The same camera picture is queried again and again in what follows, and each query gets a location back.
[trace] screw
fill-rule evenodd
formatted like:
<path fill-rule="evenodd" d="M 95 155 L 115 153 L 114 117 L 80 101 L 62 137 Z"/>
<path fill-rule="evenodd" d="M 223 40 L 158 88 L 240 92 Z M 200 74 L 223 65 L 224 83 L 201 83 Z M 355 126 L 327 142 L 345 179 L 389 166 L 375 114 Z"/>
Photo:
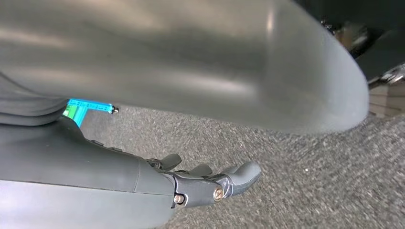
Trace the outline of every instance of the screw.
<path fill-rule="evenodd" d="M 182 204 L 184 202 L 184 196 L 180 194 L 174 195 L 173 202 L 176 204 Z"/>
<path fill-rule="evenodd" d="M 113 106 L 113 110 L 112 110 L 112 114 L 118 113 L 119 112 L 119 108 L 116 106 Z"/>
<path fill-rule="evenodd" d="M 224 198 L 224 190 L 222 187 L 218 186 L 215 188 L 213 197 L 215 201 L 220 201 L 222 198 Z"/>

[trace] gray carpet floor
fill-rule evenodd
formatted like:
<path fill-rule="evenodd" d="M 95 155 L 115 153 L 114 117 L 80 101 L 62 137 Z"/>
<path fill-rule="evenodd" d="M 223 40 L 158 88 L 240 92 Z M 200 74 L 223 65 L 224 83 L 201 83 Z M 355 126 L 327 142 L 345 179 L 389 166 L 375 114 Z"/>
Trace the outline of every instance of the gray carpet floor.
<path fill-rule="evenodd" d="M 262 176 L 245 194 L 180 209 L 163 228 L 405 228 L 405 116 L 302 136 L 121 107 L 89 112 L 82 130 L 144 158 L 178 153 L 182 169 L 260 164 Z"/>

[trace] gray plastic cover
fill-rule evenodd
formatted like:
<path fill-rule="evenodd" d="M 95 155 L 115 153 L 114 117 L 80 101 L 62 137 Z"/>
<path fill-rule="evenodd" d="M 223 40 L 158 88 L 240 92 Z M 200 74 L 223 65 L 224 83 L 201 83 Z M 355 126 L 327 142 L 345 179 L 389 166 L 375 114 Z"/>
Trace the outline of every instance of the gray plastic cover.
<path fill-rule="evenodd" d="M 3 0 L 0 50 L 3 74 L 46 96 L 295 133 L 368 112 L 357 64 L 289 0 Z"/>
<path fill-rule="evenodd" d="M 174 213 L 173 195 L 0 180 L 2 229 L 155 228 Z"/>

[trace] robotic hand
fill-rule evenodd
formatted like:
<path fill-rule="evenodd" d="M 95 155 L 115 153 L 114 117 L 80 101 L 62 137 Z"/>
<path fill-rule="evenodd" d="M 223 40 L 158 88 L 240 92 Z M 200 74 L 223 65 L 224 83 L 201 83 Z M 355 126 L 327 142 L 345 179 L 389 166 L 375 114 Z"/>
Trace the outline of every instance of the robotic hand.
<path fill-rule="evenodd" d="M 256 163 L 212 175 L 207 165 L 171 171 L 177 154 L 143 159 L 84 138 L 69 118 L 0 125 L 0 228 L 154 228 L 175 208 L 211 205 L 245 192 Z"/>
<path fill-rule="evenodd" d="M 171 154 L 162 160 L 147 159 L 155 169 L 169 178 L 174 185 L 172 208 L 191 208 L 211 205 L 248 190 L 260 177 L 260 167 L 247 162 L 239 167 L 229 167 L 217 175 L 206 164 L 200 164 L 190 171 L 170 172 L 181 162 L 178 154 Z"/>

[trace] robotic finger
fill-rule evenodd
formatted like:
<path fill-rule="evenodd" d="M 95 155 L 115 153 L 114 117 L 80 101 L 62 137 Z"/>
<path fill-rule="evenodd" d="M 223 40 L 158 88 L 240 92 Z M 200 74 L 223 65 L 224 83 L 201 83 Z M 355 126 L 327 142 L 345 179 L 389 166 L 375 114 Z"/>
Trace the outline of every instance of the robotic finger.
<path fill-rule="evenodd" d="M 147 161 L 153 167 L 159 163 L 156 159 Z M 244 193 L 259 179 L 261 170 L 257 163 L 246 162 L 213 176 L 206 164 L 200 164 L 190 171 L 163 170 L 162 174 L 172 181 L 175 188 L 172 208 L 191 208 L 211 205 L 223 198 Z"/>

